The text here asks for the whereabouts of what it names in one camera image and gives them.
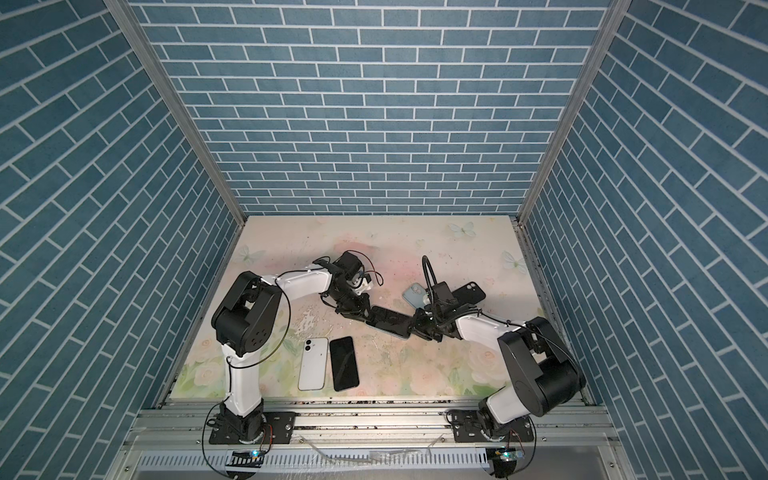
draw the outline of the aluminum frame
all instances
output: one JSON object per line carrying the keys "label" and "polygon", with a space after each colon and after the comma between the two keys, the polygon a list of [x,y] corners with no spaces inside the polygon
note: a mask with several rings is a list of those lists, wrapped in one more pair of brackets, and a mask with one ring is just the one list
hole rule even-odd
{"label": "aluminum frame", "polygon": [[627,12],[631,1],[613,0],[605,12],[598,34],[594,38],[594,44],[589,49],[587,58],[584,60],[584,66],[581,67],[581,72],[579,72],[579,76],[576,79],[573,91],[568,97],[568,102],[565,104],[558,126],[550,137],[547,150],[544,152],[541,163],[531,181],[531,187],[528,188],[523,204],[520,206],[518,222],[525,224],[531,216],[536,200],[541,194],[541,190],[544,188],[550,172],[552,172],[554,163],[558,160],[558,155],[563,148],[565,138],[571,132],[576,115],[581,109],[587,93],[589,93],[589,87],[592,86],[592,82],[598,76],[598,70],[600,70],[600,66],[605,59],[608,47],[611,46],[611,42],[614,40],[614,36],[619,29],[621,21],[624,19],[624,14]]}
{"label": "aluminum frame", "polygon": [[[449,409],[476,409],[477,399],[469,397],[379,397],[365,401],[348,399],[274,399],[265,403],[265,411],[293,411],[296,422],[288,445],[273,445],[273,452],[316,455],[307,450],[309,442],[324,452],[357,452],[360,449],[397,451],[421,449],[437,453],[454,453],[459,449],[482,449],[500,446],[486,440],[457,444],[445,418]],[[107,478],[128,480],[138,471],[147,455],[164,455],[196,459],[174,465],[177,470],[200,470],[200,440],[203,423],[212,402],[185,402],[166,405],[162,409],[141,410],[128,434],[123,449]],[[604,406],[586,406],[577,396],[534,420],[538,447],[597,446],[610,480],[634,478],[625,475],[626,458],[611,419]],[[532,442],[523,442],[532,447]],[[220,458],[226,452],[248,449],[232,445],[206,445],[209,458]],[[339,471],[344,465],[329,465],[325,471]]]}
{"label": "aluminum frame", "polygon": [[246,215],[216,164],[214,156],[208,149],[202,134],[197,129],[197,125],[195,125],[189,111],[184,106],[179,92],[176,91],[173,82],[170,81],[170,77],[165,71],[160,57],[157,56],[157,52],[152,48],[149,37],[147,37],[144,29],[139,25],[138,18],[136,18],[133,9],[127,0],[104,0],[104,3],[112,14],[112,18],[114,18],[114,21],[123,32],[123,35],[125,35],[125,39],[128,40],[128,44],[133,48],[147,75],[152,80],[152,84],[163,99],[165,106],[170,111],[170,114],[174,116],[187,141],[190,142],[192,149],[197,155],[197,159],[205,168],[222,200],[224,200],[237,224],[242,227],[245,225]]}

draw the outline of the white smartphone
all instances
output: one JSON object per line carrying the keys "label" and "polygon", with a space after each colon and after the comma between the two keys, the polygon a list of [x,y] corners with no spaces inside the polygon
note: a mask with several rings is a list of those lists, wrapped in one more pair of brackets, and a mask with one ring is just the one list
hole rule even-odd
{"label": "white smartphone", "polygon": [[299,371],[299,390],[321,390],[326,384],[328,339],[308,339],[304,342]]}

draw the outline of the metal corner post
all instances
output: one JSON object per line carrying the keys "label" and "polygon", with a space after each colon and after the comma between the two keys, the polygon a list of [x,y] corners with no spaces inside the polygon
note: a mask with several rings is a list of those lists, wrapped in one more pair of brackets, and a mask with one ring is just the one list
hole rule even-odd
{"label": "metal corner post", "polygon": [[144,29],[139,25],[138,18],[136,18],[133,9],[127,0],[104,0],[104,3],[123,32],[123,35],[125,35],[126,40],[128,40],[128,43],[133,48],[139,61],[144,66],[144,70],[152,80],[157,92],[163,98],[163,102],[165,102],[170,114],[174,116],[181,132],[184,133],[185,138],[190,142],[192,149],[197,155],[197,159],[205,168],[211,181],[213,181],[216,190],[218,190],[224,203],[227,204],[227,208],[229,208],[235,221],[242,227],[245,224],[245,213],[240,208],[240,204],[227,184],[227,180],[216,165],[214,156],[208,150],[203,136],[197,129],[197,125],[195,125],[192,117],[189,115],[187,108],[184,107],[184,102],[176,91],[173,82],[170,81],[160,58],[157,56],[157,52],[152,48],[149,37],[147,37]]}
{"label": "metal corner post", "polygon": [[602,23],[600,23],[600,29],[594,39],[594,44],[589,50],[587,59],[584,61],[584,67],[581,68],[581,73],[576,80],[576,85],[571,92],[571,96],[568,97],[568,103],[563,109],[563,115],[558,122],[558,127],[552,134],[552,138],[549,141],[547,150],[544,152],[544,156],[541,159],[541,163],[536,170],[536,174],[533,176],[531,187],[528,189],[528,194],[525,195],[523,204],[520,207],[520,213],[518,214],[518,222],[524,225],[531,216],[533,207],[536,204],[538,196],[541,194],[541,190],[544,188],[544,184],[549,177],[549,173],[554,167],[554,163],[558,159],[560,150],[563,148],[565,138],[568,136],[568,132],[571,131],[576,115],[581,109],[581,105],[584,103],[584,99],[589,93],[589,87],[592,85],[595,77],[598,76],[598,70],[605,59],[605,54],[608,52],[608,47],[611,46],[611,42],[614,40],[616,31],[624,19],[624,14],[629,8],[631,0],[613,0],[611,6],[605,12]]}

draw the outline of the black cable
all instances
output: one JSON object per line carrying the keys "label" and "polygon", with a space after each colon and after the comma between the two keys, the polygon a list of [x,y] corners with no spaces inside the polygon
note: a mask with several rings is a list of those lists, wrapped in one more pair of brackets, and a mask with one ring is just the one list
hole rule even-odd
{"label": "black cable", "polygon": [[[230,376],[230,388],[231,388],[231,383],[232,383],[232,377]],[[211,413],[211,412],[212,412],[212,411],[213,411],[213,410],[214,410],[216,407],[218,407],[219,405],[223,405],[223,404],[224,404],[224,402],[226,402],[226,401],[227,401],[227,400],[229,400],[229,399],[230,399],[230,397],[226,397],[226,398],[225,398],[224,400],[222,400],[221,402],[218,402],[218,403],[214,404],[214,406],[210,407],[210,410],[208,410],[208,413],[205,415],[205,422],[203,423],[203,433],[202,433],[202,434],[201,434],[201,436],[200,436],[200,450],[203,452],[203,460],[205,461],[206,465],[208,465],[208,467],[209,467],[211,470],[213,470],[214,472],[216,472],[217,474],[219,474],[219,475],[221,475],[221,476],[223,476],[223,477],[225,477],[225,478],[229,478],[230,480],[232,480],[232,478],[230,478],[230,476],[229,476],[228,474],[226,474],[226,473],[221,473],[221,472],[219,472],[218,470],[216,470],[216,469],[214,468],[214,466],[210,464],[210,462],[208,461],[208,457],[206,457],[206,455],[205,455],[205,426],[208,424],[208,417],[210,417],[210,413]]]}
{"label": "black cable", "polygon": [[312,268],[312,269],[308,269],[308,270],[288,270],[287,272],[282,272],[280,275],[278,275],[278,276],[276,276],[276,277],[275,277],[275,286],[276,286],[277,288],[279,288],[279,289],[280,289],[280,292],[283,294],[283,296],[285,296],[285,297],[286,297],[286,302],[288,302],[288,324],[286,325],[286,330],[285,330],[285,332],[283,332],[283,338],[281,338],[281,339],[280,339],[280,342],[277,344],[277,346],[275,347],[275,349],[274,349],[274,350],[272,350],[272,352],[270,352],[270,354],[269,354],[269,355],[265,356],[264,358],[262,358],[261,360],[259,360],[259,361],[258,361],[258,362],[256,362],[256,363],[252,363],[251,365],[246,365],[246,366],[234,366],[234,365],[232,365],[232,363],[230,363],[230,359],[229,359],[229,357],[227,357],[227,365],[228,365],[228,366],[230,366],[230,368],[233,368],[233,369],[237,369],[237,370],[242,370],[242,369],[249,369],[249,368],[250,368],[250,367],[252,367],[252,366],[256,366],[256,365],[259,365],[259,364],[261,364],[261,363],[264,363],[264,362],[266,362],[266,361],[267,361],[267,360],[268,360],[268,359],[269,359],[269,358],[270,358],[272,355],[274,355],[274,353],[277,351],[277,349],[279,349],[279,348],[280,348],[280,347],[283,345],[283,341],[285,341],[285,339],[286,339],[286,336],[288,335],[288,329],[290,329],[290,317],[291,317],[291,310],[290,310],[290,300],[288,300],[288,296],[286,295],[286,293],[285,293],[285,290],[283,290],[283,288],[282,288],[280,285],[278,285],[278,284],[277,284],[277,280],[278,280],[280,277],[282,277],[283,275],[285,275],[286,273],[296,273],[296,272],[298,272],[298,273],[302,273],[302,272],[312,272],[312,271],[314,271],[314,270],[324,270],[324,269],[323,269],[323,268]]}
{"label": "black cable", "polygon": [[520,468],[518,471],[512,472],[513,475],[518,474],[526,468],[530,467],[531,463],[533,463],[533,458],[536,456],[536,443],[538,440],[538,435],[536,434],[536,424],[533,423],[533,419],[530,416],[528,417],[528,421],[531,422],[531,427],[533,428],[533,452],[531,452],[531,458],[528,460],[528,463],[523,465],[523,468]]}
{"label": "black cable", "polygon": [[363,252],[359,252],[358,250],[344,250],[342,255],[347,252],[359,253],[360,255],[363,255],[366,258],[366,260],[368,260],[368,263],[371,264],[371,270],[368,270],[366,272],[365,269],[363,269],[364,271],[362,272],[362,274],[365,275],[366,273],[374,273],[376,275],[376,282],[379,284],[379,286],[384,286],[384,276],[381,273],[376,271],[376,267],[373,266],[373,262],[371,261],[371,259],[368,258],[367,255],[365,255]]}
{"label": "black cable", "polygon": [[427,284],[427,295],[429,296],[429,304],[432,305],[432,315],[435,315],[435,299],[432,292],[432,283],[429,279],[429,274],[432,274],[432,279],[437,284],[437,278],[435,277],[435,271],[432,269],[432,264],[429,262],[429,258],[426,255],[422,256],[422,270],[424,271],[424,281]]}
{"label": "black cable", "polygon": [[485,313],[483,311],[480,311],[480,315],[487,316],[489,319],[493,320],[494,322],[501,323],[502,325],[517,326],[517,327],[520,327],[522,329],[526,329],[527,331],[535,334],[536,336],[540,336],[542,339],[544,339],[547,342],[549,342],[550,346],[556,346],[558,348],[558,350],[563,352],[565,354],[565,356],[567,356],[574,363],[575,366],[579,365],[579,363],[576,361],[576,359],[566,349],[561,348],[557,343],[555,343],[552,340],[550,340],[549,338],[541,335],[539,332],[535,332],[534,330],[529,329],[527,326],[521,325],[520,323],[513,323],[513,322],[510,322],[509,320],[503,320],[502,321],[502,319],[493,318],[492,316],[488,315],[487,313]]}

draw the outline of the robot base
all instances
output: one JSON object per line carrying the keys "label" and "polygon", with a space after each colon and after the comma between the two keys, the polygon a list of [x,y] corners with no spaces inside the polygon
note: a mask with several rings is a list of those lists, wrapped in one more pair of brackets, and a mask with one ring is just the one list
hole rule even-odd
{"label": "robot base", "polygon": [[272,435],[273,444],[290,443],[296,414],[293,412],[264,413],[262,400],[248,415],[241,417],[232,413],[224,404],[207,425],[211,427],[208,443],[211,445],[269,445],[263,435]]}
{"label": "robot base", "polygon": [[453,441],[456,443],[477,443],[477,442],[517,442],[516,436],[509,437],[511,430],[520,435],[521,442],[533,442],[533,429],[527,416],[514,419],[504,425],[505,430],[493,439],[483,433],[482,424],[478,418],[478,410],[449,410],[446,415],[453,431]]}

